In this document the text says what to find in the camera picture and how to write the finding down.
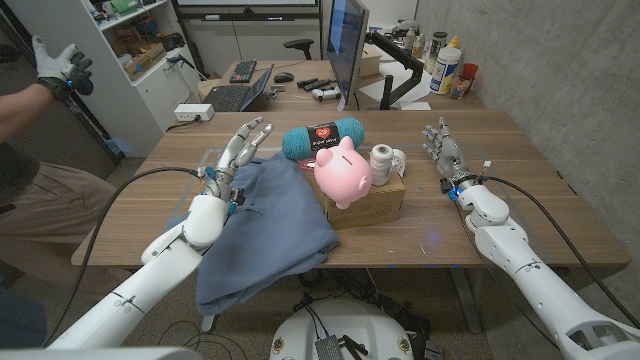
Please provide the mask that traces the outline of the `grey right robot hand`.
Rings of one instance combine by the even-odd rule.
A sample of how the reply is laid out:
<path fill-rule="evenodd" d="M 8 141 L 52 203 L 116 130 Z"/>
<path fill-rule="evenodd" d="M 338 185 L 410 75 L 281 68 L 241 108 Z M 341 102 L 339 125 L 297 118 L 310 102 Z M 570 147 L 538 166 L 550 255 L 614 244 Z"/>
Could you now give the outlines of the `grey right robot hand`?
<path fill-rule="evenodd" d="M 464 155 L 450 134 L 449 125 L 444 117 L 439 118 L 438 127 L 426 125 L 422 134 L 426 138 L 423 148 L 433 158 L 444 179 L 459 191 L 476 184 L 476 176 L 467 167 Z"/>

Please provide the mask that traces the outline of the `person's white gloved hand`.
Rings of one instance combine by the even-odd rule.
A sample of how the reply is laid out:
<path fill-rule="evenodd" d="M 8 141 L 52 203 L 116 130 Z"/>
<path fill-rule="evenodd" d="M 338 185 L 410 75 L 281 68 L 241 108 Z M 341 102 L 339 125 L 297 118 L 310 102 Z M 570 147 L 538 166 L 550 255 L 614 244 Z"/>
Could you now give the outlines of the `person's white gloved hand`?
<path fill-rule="evenodd" d="M 32 46 L 38 72 L 36 83 L 50 90 L 58 101 L 65 101 L 74 91 L 85 96 L 93 92 L 92 72 L 88 70 L 93 61 L 75 44 L 68 45 L 57 58 L 48 55 L 39 35 L 32 37 Z"/>

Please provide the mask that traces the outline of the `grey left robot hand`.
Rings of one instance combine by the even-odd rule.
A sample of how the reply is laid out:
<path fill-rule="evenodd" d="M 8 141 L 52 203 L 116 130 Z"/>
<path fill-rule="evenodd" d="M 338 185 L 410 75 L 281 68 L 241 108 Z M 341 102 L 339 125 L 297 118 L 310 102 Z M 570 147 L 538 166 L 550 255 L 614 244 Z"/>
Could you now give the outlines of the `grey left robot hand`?
<path fill-rule="evenodd" d="M 263 121 L 264 118 L 259 116 L 243 124 L 218 155 L 215 165 L 212 168 L 201 167 L 198 169 L 199 176 L 205 184 L 204 195 L 212 195 L 224 201 L 230 199 L 231 183 L 236 171 L 239 167 L 246 166 L 251 162 L 258 147 L 274 129 L 273 124 L 268 124 L 253 140 L 246 143 L 250 132 Z"/>

